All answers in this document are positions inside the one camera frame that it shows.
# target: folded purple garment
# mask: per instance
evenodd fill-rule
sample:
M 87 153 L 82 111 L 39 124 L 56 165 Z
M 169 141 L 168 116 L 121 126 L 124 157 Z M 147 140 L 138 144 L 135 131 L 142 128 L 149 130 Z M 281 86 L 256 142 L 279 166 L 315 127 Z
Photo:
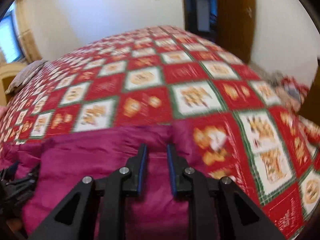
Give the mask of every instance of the folded purple garment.
M 109 175 L 148 146 L 143 194 L 126 203 L 128 239 L 187 239 L 188 203 L 174 200 L 169 182 L 166 145 L 173 142 L 178 155 L 204 171 L 196 152 L 192 130 L 185 121 L 173 125 L 117 127 L 57 136 L 41 144 L 6 145 L 1 167 L 17 159 L 18 177 L 25 176 L 41 156 L 41 169 L 34 197 L 24 206 L 23 222 L 31 233 L 61 199 L 86 175 L 95 179 Z

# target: beige curtain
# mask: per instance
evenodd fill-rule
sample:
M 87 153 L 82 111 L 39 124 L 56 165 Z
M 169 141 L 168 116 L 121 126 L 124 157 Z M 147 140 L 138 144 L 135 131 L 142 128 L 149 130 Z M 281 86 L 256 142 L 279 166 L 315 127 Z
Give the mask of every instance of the beige curtain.
M 15 0 L 14 18 L 19 44 L 30 64 L 42 59 L 25 16 L 25 0 Z
M 7 63 L 6 60 L 5 60 L 5 57 L 4 57 L 4 54 L 3 54 L 3 51 L 0 47 L 0 65 L 3 64 L 3 63 Z

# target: red checkered bedspread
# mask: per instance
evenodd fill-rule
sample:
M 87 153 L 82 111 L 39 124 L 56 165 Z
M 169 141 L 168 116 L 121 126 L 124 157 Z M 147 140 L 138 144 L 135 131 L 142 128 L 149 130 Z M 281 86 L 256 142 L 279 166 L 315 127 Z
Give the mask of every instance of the red checkered bedspread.
M 1 143 L 188 119 L 214 178 L 230 176 L 287 238 L 320 198 L 317 149 L 234 55 L 171 26 L 104 38 L 43 68 L 9 103 Z

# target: silver screw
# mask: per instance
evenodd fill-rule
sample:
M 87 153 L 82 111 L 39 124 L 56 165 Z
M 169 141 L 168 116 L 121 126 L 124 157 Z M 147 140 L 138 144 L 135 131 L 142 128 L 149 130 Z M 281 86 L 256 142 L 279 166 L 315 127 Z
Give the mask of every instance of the silver screw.
M 194 173 L 195 173 L 195 169 L 194 169 L 194 168 L 191 168 L 191 167 L 185 168 L 185 169 L 184 169 L 184 172 L 185 172 L 186 174 L 188 174 L 188 175 L 191 175 L 191 174 L 194 174 Z
M 224 184 L 230 184 L 232 179 L 230 179 L 229 177 L 222 177 L 221 178 L 222 183 Z
M 127 167 L 122 167 L 119 169 L 119 172 L 123 175 L 127 174 L 129 171 L 130 171 L 129 168 L 127 168 Z
M 92 178 L 91 178 L 90 176 L 85 176 L 85 177 L 83 177 L 83 179 L 82 179 L 82 182 L 83 182 L 84 184 L 89 184 L 91 181 L 92 181 Z

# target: brown door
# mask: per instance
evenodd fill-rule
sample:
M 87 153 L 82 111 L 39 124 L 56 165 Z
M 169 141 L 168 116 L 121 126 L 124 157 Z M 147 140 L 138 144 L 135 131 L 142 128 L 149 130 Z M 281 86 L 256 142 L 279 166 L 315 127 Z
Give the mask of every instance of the brown door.
M 217 1 L 216 43 L 248 63 L 255 29 L 255 0 Z

